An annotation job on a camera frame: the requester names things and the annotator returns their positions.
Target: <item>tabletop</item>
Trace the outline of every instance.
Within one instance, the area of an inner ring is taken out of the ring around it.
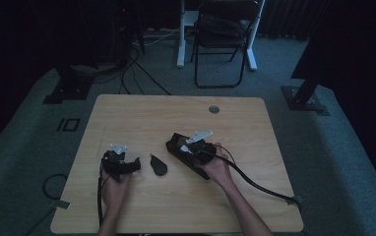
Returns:
[[[51,230],[95,233],[96,187],[100,160],[110,144],[126,146],[126,162],[140,157],[133,174],[119,233],[241,232],[221,188],[171,155],[165,146],[174,133],[213,131],[208,143],[221,143],[255,183],[294,196],[265,102],[257,97],[100,95],[71,168]],[[157,176],[150,153],[168,168]],[[247,184],[235,170],[233,181],[273,232],[303,228],[298,208]]]

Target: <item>white clip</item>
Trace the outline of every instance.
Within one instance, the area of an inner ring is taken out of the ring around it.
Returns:
[[[115,151],[115,153],[117,153],[117,154],[121,154],[124,151],[126,151],[126,149],[127,149],[127,147],[125,147],[125,146],[117,146],[117,145],[114,145],[114,144],[111,144],[110,146]]]
[[[188,147],[186,147],[186,146],[182,146],[182,147],[181,147],[181,150],[182,150],[182,151],[185,151],[185,152],[189,152],[189,153],[192,154],[191,150],[190,150]]]
[[[193,144],[212,134],[213,134],[213,131],[196,131],[194,136],[189,138],[186,142],[187,144]]]

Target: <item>black controller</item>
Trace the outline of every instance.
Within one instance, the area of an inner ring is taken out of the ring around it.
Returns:
[[[116,181],[120,181],[120,175],[130,174],[140,170],[140,158],[137,157],[135,161],[126,163],[124,162],[126,152],[117,154],[114,150],[108,150],[102,157],[102,168],[105,173],[109,174]]]
[[[216,154],[216,148],[213,144],[206,143],[204,140],[187,144],[186,141],[188,139],[188,137],[174,133],[172,139],[166,142],[167,151],[204,179],[210,179],[207,173],[196,165],[209,163],[214,158],[214,154]],[[181,150],[183,146],[188,147],[190,151]]]

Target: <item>chair leg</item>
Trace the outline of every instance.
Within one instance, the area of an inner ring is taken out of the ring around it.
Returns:
[[[231,62],[231,61],[233,60],[233,58],[234,58],[234,56],[236,55],[238,49],[239,49],[239,48],[236,47],[236,49],[234,50],[233,54],[231,54],[230,60],[228,60],[229,62]]]
[[[219,85],[219,86],[200,86],[198,84],[198,49],[199,45],[195,46],[195,71],[194,71],[194,78],[195,78],[195,85],[199,89],[223,89],[223,88],[235,88],[238,85],[240,85],[241,81],[243,80],[243,72],[244,72],[244,64],[246,62],[246,57],[247,57],[247,47],[244,46],[243,50],[243,58],[241,62],[241,68],[240,68],[240,76],[238,81],[235,84],[232,85]]]
[[[194,37],[194,44],[192,45],[191,59],[189,60],[191,63],[192,63],[192,59],[194,58],[194,51],[195,51],[196,45],[197,45],[197,36]]]
[[[199,45],[197,43],[194,43],[194,49],[195,49],[195,66],[194,66],[194,81],[195,85],[200,88],[201,86],[198,85],[198,47]]]

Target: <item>metal stand base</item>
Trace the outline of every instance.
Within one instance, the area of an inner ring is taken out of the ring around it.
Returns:
[[[285,96],[290,110],[315,111],[319,116],[330,116],[327,107],[320,104],[315,93],[312,94],[306,103],[302,104],[297,102],[294,98],[298,90],[299,87],[282,87],[283,95]]]
[[[62,80],[59,80],[51,95],[47,95],[43,104],[61,104],[63,100],[85,100],[90,92],[94,77],[79,78],[78,84],[66,89]]]

